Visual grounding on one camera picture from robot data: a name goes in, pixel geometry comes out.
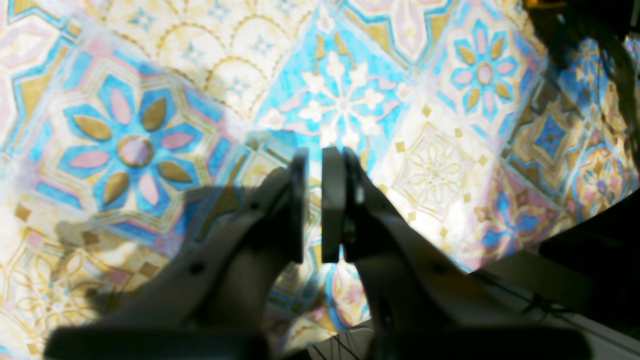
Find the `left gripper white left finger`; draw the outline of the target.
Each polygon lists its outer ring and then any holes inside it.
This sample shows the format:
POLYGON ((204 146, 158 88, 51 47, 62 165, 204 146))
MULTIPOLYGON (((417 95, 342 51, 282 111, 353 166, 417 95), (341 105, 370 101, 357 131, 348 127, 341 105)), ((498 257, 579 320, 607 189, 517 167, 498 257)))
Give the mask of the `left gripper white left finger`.
POLYGON ((270 360, 261 328, 281 272, 304 258, 309 151, 300 148, 188 256, 97 322, 64 326, 46 360, 270 360))

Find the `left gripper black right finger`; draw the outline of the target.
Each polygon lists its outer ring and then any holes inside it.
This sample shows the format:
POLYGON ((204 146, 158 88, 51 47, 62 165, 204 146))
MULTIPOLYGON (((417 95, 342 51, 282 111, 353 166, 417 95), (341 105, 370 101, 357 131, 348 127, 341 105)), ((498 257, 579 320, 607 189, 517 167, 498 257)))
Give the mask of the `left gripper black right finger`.
POLYGON ((350 148, 322 151, 322 261, 356 267, 371 360, 590 360, 578 330, 538 325, 496 300, 414 230, 350 148))

